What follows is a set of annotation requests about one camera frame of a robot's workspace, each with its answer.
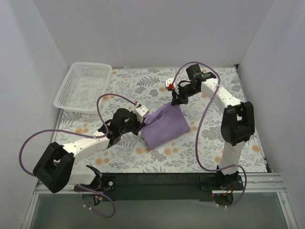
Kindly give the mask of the purple t shirt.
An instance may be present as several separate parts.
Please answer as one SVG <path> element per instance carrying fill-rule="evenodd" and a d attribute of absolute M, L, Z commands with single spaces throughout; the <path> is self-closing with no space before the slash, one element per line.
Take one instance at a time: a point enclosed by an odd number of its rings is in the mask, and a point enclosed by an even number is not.
<path fill-rule="evenodd" d="M 171 102 L 145 117 L 142 137 L 150 149 L 155 149 L 190 130 L 179 105 Z"/>

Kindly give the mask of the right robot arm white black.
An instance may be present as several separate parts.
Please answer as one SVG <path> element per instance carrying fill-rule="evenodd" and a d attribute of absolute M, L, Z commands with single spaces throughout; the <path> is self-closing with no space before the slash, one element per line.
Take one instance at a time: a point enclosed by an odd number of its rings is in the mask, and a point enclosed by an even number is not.
<path fill-rule="evenodd" d="M 176 84 L 175 77 L 169 78 L 165 87 L 172 93 L 172 105 L 188 104 L 189 97 L 204 93 L 210 98 L 209 104 L 215 104 L 222 112 L 224 150 L 220 163 L 210 172 L 213 174 L 212 185 L 225 190 L 238 180 L 242 150 L 255 132 L 254 106 L 231 95 L 221 86 L 219 74 L 214 69 L 204 73 L 201 65 L 199 62 L 188 62 L 184 65 L 188 80 Z"/>

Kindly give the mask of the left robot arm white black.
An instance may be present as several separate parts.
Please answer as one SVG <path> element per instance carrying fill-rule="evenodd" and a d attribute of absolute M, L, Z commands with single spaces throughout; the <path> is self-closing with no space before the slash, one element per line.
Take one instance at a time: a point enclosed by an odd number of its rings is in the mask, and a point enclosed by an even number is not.
<path fill-rule="evenodd" d="M 112 119 L 106 121 L 93 133 L 91 138 L 60 145 L 48 145 L 33 170 L 34 176 L 51 193 L 58 193 L 67 185 L 82 185 L 89 190 L 102 189 L 102 173 L 93 166 L 77 167 L 76 164 L 96 152 L 117 144 L 127 133 L 137 135 L 145 126 L 145 116 L 149 110 L 141 105 L 133 111 L 119 108 Z"/>

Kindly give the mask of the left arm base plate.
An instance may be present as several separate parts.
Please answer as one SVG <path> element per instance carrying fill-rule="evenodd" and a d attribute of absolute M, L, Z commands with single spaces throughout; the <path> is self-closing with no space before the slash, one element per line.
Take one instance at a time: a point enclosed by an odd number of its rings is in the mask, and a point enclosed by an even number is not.
<path fill-rule="evenodd" d="M 116 187 L 116 177 L 96 174 L 91 178 L 83 178 L 74 186 L 73 190 L 76 192 L 85 191 L 83 188 L 79 187 L 79 185 L 94 191 L 114 191 Z"/>

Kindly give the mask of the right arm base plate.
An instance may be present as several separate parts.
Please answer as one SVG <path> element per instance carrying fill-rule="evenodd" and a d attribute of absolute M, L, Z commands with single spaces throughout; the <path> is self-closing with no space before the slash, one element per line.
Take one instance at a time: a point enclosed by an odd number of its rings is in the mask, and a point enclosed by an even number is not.
<path fill-rule="evenodd" d="M 241 176 L 233 174 L 222 176 L 216 173 L 206 173 L 200 175 L 195 180 L 195 184 L 203 191 L 228 190 L 232 187 L 234 190 L 241 191 L 244 188 Z"/>

